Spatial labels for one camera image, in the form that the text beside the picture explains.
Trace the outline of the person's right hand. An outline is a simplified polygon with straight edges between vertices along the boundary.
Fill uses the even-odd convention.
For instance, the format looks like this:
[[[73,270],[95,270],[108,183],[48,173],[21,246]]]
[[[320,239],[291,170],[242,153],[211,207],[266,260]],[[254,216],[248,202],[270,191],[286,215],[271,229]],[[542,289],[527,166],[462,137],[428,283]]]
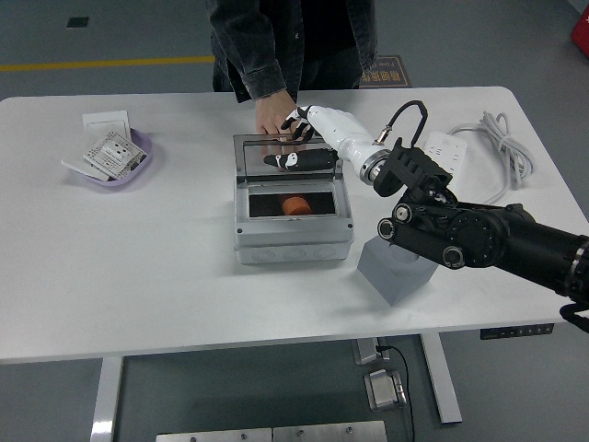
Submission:
[[[286,89],[255,100],[255,130],[257,134],[292,134],[295,124],[282,128],[288,116],[296,109]]]

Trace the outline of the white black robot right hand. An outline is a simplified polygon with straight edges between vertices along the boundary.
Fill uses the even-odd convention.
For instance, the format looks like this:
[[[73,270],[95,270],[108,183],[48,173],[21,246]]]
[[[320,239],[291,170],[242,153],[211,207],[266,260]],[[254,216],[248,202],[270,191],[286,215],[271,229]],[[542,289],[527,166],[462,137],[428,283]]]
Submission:
[[[292,111],[283,127],[296,122],[293,138],[308,142],[319,134],[326,148],[268,155],[264,163],[287,171],[314,171],[330,169],[339,159],[348,161],[364,182],[370,183],[373,170],[386,161],[389,151],[378,144],[349,112],[316,105]]]

